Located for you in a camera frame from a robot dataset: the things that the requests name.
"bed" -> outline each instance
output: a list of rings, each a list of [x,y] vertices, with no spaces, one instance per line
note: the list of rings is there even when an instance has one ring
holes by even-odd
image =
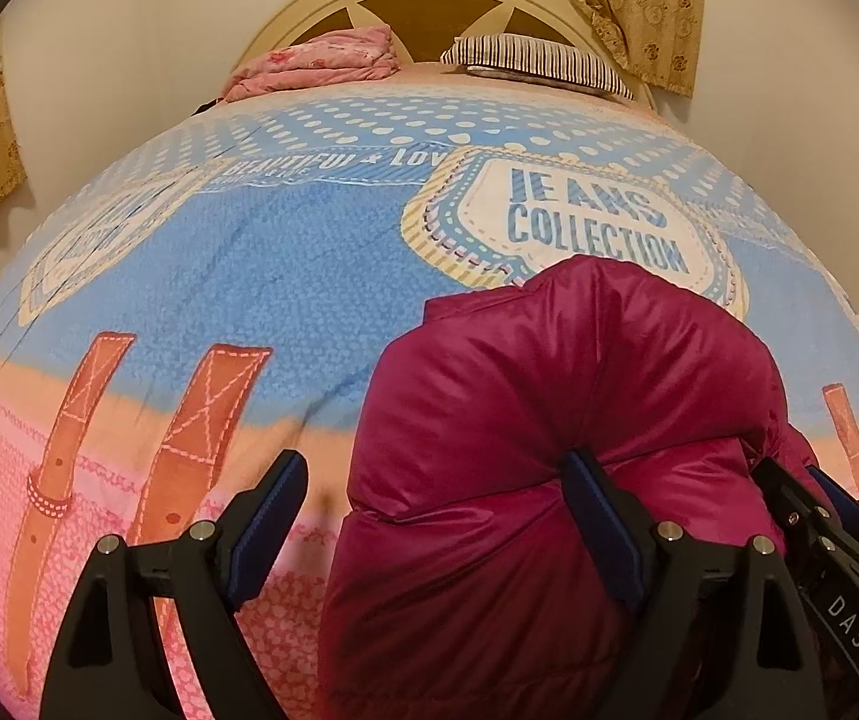
[[[859,496],[859,317],[752,188],[629,76],[633,104],[434,62],[500,31],[605,57],[568,0],[296,0],[241,58],[373,23],[392,26],[398,74],[188,119],[94,177],[0,277],[0,698],[16,720],[37,716],[97,538],[173,538],[284,447],[308,459],[309,495],[239,619],[289,716],[312,717],[376,359],[428,298],[574,254],[637,262],[746,323],[820,464]],[[158,614],[202,720],[175,615]]]

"cream headboard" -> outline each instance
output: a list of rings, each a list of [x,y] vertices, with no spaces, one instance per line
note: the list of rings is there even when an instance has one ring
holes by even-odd
[[[403,63],[434,62],[460,35],[512,32],[570,44],[607,60],[637,100],[655,108],[647,84],[616,66],[570,0],[294,0],[263,26],[239,62],[330,29],[387,23]]]

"folded pink blanket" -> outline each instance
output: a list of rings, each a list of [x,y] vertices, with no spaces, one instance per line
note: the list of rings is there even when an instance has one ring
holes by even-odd
[[[223,85],[224,103],[344,81],[386,79],[399,69],[388,25],[337,29],[240,65]]]

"white wall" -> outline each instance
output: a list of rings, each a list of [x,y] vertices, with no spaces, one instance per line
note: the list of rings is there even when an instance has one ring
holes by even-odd
[[[96,172],[211,100],[291,0],[13,0],[3,62],[29,182],[0,205],[0,270]]]
[[[707,0],[695,95],[657,98],[791,225],[859,312],[859,0]]]

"magenta down jacket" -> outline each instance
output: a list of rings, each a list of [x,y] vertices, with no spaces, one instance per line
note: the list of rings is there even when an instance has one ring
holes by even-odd
[[[578,446],[707,541],[783,547],[764,455],[822,497],[769,351],[711,301],[588,256],[432,300],[363,406],[322,720],[585,720],[630,629],[562,501]]]

